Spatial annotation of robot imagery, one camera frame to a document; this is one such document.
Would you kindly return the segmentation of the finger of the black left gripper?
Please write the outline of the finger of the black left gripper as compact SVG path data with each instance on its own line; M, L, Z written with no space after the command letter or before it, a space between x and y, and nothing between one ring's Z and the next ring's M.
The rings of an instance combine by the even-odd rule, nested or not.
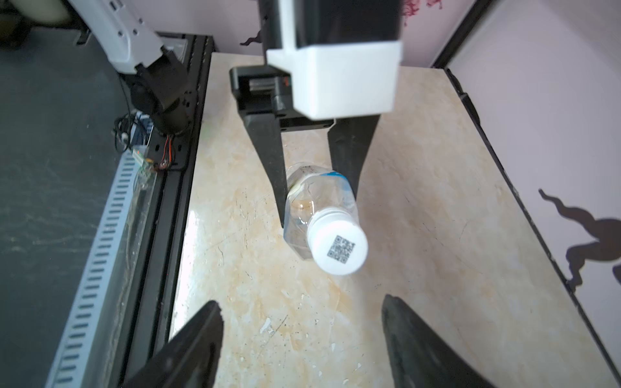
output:
M349 181L354 197L379 119L380 115L337 119L328 131L332 169Z
M281 128L273 114L249 114L242 118L252 145L260 158L273 189L281 226L284 226L288 193L286 164L281 139Z

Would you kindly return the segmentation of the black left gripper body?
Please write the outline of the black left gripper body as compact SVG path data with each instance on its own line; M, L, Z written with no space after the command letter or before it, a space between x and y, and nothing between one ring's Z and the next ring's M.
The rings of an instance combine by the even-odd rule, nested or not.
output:
M329 129L334 119L314 121L299 113L293 104L289 74L272 66L239 66L229 72L231 92L240 116L273 114L281 131Z

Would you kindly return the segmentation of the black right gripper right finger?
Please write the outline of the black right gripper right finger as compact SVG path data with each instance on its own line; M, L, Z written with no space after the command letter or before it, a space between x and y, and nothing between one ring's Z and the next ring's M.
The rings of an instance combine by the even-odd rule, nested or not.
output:
M396 387L492 387L403 299L386 295L383 333Z

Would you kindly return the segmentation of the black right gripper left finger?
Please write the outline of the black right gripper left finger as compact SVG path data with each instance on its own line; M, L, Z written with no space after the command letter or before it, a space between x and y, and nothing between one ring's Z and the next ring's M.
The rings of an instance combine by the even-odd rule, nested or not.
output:
M212 387L224 336L222 310L207 302L123 387Z

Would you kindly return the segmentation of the white bottle cap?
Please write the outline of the white bottle cap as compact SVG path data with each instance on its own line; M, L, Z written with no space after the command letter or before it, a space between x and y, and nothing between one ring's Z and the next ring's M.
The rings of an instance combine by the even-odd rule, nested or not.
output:
M368 239L358 221L337 207L320 210L310 218L307 243L315 263L335 276L355 273L369 252Z

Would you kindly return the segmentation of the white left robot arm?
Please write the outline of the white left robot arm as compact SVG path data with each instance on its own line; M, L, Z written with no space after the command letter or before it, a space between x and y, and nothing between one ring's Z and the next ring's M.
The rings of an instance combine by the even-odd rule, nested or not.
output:
M189 74L129 1L72 8L129 87L133 105L166 135L189 127ZM380 116L394 107L402 58L400 2L261 1L264 63L230 72L238 113L279 212L289 192L281 135L328 130L332 168L353 189Z

